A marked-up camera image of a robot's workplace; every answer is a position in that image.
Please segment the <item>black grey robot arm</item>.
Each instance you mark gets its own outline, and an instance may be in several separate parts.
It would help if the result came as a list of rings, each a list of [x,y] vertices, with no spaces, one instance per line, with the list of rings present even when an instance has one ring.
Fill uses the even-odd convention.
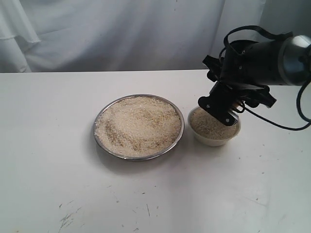
[[[236,40],[222,50],[225,55],[207,55],[203,64],[209,69],[207,78],[215,83],[198,105],[226,126],[238,122],[238,114],[260,104],[270,108],[276,99],[270,94],[272,85],[299,86],[296,107],[302,114],[301,96],[311,82],[311,39],[304,35],[285,40],[256,42]]]

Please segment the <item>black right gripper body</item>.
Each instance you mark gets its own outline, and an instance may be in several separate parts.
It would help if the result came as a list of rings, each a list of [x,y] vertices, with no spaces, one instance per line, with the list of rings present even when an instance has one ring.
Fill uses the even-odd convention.
[[[215,85],[207,97],[202,96],[198,99],[198,105],[223,125],[228,126],[226,118],[229,111],[243,113],[246,104],[252,108],[258,107],[259,104],[270,108],[276,102],[268,86],[222,81],[221,60],[207,55],[203,64],[209,69],[207,78]]]

